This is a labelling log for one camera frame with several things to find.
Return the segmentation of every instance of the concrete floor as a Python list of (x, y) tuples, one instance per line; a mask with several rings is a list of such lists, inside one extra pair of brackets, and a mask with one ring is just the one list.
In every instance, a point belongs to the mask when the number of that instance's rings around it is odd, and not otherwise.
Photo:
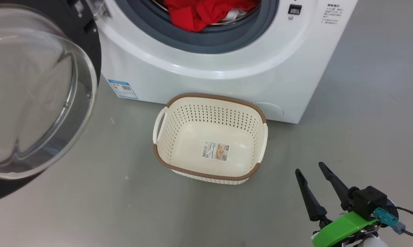
[[(268, 123), (263, 164), (242, 185), (161, 166), (151, 144), (161, 108), (101, 83), (76, 146), (0, 200), (0, 246), (310, 247), (318, 224), (294, 170), (329, 218), (341, 213), (318, 161), (347, 186), (375, 186), (413, 210), (413, 0), (359, 0), (301, 122)], [(413, 232), (413, 216), (400, 220)], [(412, 237), (379, 232), (389, 246), (413, 246)]]

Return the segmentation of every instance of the basket handle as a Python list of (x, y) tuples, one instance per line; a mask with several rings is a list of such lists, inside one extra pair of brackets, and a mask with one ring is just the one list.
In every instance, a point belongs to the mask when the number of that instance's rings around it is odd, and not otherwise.
[[(158, 117), (156, 117), (155, 121), (155, 127), (153, 128), (153, 144), (156, 144), (159, 141), (159, 138), (161, 137), (161, 132), (162, 128), (164, 127), (165, 119), (167, 118), (167, 106), (164, 107), (158, 114)], [(165, 114), (164, 121), (162, 121), (161, 129), (159, 130), (158, 133), (158, 127), (159, 123), (161, 122), (162, 116)]]
[(261, 146), (260, 157), (258, 157), (258, 163), (261, 163), (264, 157), (264, 152), (266, 151), (266, 145), (268, 144), (268, 125), (266, 123), (264, 125), (264, 137), (263, 137), (263, 146)]

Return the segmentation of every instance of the front-loading washing machine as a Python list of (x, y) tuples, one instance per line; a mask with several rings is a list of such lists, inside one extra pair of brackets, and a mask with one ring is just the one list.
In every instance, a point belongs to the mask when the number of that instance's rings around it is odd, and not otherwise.
[(153, 0), (100, 3), (102, 74), (128, 84), (131, 98), (224, 95), (298, 123), (357, 0), (262, 0), (243, 20), (200, 33), (173, 26)]

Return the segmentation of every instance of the red clothing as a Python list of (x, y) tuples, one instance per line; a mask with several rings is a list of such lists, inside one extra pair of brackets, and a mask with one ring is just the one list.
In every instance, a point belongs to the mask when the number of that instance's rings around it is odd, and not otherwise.
[(218, 23), (232, 9), (251, 11), (259, 0), (164, 0), (173, 25), (189, 32), (199, 32)]

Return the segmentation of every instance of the blue connector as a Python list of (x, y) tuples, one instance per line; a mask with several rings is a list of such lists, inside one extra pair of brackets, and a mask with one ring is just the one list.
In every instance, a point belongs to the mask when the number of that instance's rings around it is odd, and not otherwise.
[(397, 217), (386, 212), (382, 208), (376, 208), (376, 210), (374, 210), (374, 218), (383, 224), (390, 226), (398, 235), (403, 234), (402, 230), (406, 229), (406, 226), (402, 222), (399, 222)]

